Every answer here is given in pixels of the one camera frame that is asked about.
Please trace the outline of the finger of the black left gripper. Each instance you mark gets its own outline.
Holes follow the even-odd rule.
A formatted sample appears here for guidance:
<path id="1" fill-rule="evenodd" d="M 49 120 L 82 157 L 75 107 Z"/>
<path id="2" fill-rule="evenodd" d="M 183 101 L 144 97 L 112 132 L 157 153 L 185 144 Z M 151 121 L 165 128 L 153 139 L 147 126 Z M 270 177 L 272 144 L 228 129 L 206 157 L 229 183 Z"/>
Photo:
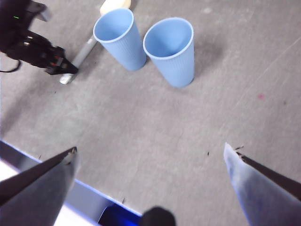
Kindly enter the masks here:
<path id="1" fill-rule="evenodd" d="M 76 74 L 78 68 L 69 62 L 66 58 L 59 58 L 56 63 L 51 62 L 50 66 L 46 68 L 46 73 L 50 75 L 59 75 L 59 74 Z"/>

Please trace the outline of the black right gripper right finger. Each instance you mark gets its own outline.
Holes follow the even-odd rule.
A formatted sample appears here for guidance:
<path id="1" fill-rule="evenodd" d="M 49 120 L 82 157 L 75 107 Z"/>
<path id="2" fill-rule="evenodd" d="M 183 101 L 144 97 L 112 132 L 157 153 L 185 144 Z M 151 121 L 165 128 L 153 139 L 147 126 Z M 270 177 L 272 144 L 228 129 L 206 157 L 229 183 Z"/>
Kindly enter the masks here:
<path id="1" fill-rule="evenodd" d="M 301 184 L 224 146 L 231 185 L 251 226 L 299 226 Z"/>

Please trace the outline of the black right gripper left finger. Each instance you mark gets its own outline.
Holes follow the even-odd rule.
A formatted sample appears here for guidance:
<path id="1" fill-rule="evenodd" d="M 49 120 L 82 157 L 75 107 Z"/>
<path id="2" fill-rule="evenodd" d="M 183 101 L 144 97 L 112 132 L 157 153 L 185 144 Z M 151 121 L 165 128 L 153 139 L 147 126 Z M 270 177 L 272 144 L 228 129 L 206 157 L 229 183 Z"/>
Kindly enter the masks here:
<path id="1" fill-rule="evenodd" d="M 52 226 L 79 168 L 72 147 L 0 183 L 2 226 Z"/>

